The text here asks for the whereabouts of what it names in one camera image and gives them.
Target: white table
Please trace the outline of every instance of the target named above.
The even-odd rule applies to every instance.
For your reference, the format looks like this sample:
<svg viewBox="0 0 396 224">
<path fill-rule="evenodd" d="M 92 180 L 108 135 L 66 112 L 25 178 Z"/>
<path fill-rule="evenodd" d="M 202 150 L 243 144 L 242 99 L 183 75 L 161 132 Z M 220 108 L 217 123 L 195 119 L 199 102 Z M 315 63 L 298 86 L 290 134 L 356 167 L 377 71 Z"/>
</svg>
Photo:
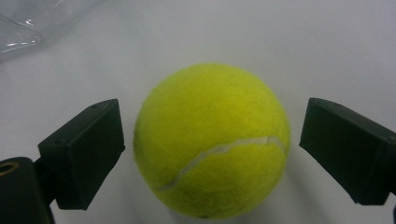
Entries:
<svg viewBox="0 0 396 224">
<path fill-rule="evenodd" d="M 57 223 L 392 223 L 396 204 L 354 204 L 298 147 L 309 97 L 396 131 L 396 2 L 390 0 L 106 1 L 51 43 L 0 63 L 0 160 L 36 145 L 88 105 L 120 100 L 126 150 L 88 211 L 51 205 Z M 292 145 L 273 193 L 249 214 L 198 220 L 166 208 L 133 161 L 149 91 L 194 63 L 258 75 L 287 109 Z"/>
</svg>

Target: tennis ball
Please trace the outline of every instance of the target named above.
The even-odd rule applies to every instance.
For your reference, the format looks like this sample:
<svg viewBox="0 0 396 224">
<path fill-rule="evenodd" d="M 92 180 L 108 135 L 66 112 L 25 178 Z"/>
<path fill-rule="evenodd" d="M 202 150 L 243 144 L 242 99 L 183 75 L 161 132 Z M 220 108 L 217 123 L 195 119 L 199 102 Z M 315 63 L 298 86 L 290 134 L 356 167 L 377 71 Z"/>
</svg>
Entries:
<svg viewBox="0 0 396 224">
<path fill-rule="evenodd" d="M 258 205 L 282 176 L 290 128 L 272 91 L 226 64 L 182 69 L 152 90 L 134 130 L 134 158 L 154 194 L 178 212 L 226 218 Z"/>
</svg>

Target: white surface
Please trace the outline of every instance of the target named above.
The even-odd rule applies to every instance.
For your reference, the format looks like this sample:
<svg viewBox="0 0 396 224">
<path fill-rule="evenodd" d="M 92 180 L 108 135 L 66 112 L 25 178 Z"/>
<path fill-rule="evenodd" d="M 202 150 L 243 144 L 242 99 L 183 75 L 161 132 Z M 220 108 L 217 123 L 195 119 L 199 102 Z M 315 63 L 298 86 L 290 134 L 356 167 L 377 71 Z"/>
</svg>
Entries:
<svg viewBox="0 0 396 224">
<path fill-rule="evenodd" d="M 298 147 L 309 97 L 346 105 L 396 131 L 396 2 L 391 0 L 136 1 L 93 8 L 53 43 L 0 63 L 0 160 L 36 145 L 94 103 L 120 100 L 126 150 L 89 210 L 53 209 L 57 223 L 392 223 L 396 200 L 354 204 Z M 133 163 L 140 105 L 193 63 L 241 66 L 286 107 L 286 173 L 250 214 L 207 221 L 167 209 Z"/>
</svg>

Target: tennis ball seam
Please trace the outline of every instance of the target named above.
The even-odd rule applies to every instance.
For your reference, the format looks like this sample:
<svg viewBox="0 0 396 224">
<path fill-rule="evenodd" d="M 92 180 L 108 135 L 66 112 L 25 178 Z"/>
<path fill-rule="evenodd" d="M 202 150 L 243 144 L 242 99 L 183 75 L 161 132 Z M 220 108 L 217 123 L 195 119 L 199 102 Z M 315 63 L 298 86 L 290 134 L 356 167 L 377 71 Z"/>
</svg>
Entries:
<svg viewBox="0 0 396 224">
<path fill-rule="evenodd" d="M 198 163 L 204 160 L 206 157 L 213 154 L 223 154 L 232 150 L 234 147 L 242 146 L 242 145 L 250 145 L 250 144 L 258 144 L 258 145 L 269 145 L 276 144 L 278 148 L 280 148 L 283 153 L 286 154 L 286 147 L 282 144 L 282 142 L 276 136 L 264 136 L 257 138 L 244 138 L 237 139 L 230 144 L 221 144 L 215 147 L 210 148 L 207 151 L 201 152 L 194 159 L 192 159 L 185 167 L 180 169 L 176 177 L 169 183 L 162 187 L 157 188 L 157 191 L 165 191 L 167 189 L 171 189 L 186 175 L 190 170 L 192 170 Z"/>
</svg>

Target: clear plastic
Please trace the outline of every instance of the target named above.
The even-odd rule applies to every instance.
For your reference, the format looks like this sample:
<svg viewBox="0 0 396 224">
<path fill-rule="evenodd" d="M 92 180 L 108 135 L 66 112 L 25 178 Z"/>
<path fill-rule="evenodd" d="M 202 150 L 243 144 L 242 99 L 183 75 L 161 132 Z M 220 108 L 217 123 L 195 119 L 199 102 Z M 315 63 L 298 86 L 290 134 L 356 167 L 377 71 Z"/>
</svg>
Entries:
<svg viewBox="0 0 396 224">
<path fill-rule="evenodd" d="M 0 0 L 0 56 L 40 44 L 101 0 Z"/>
</svg>

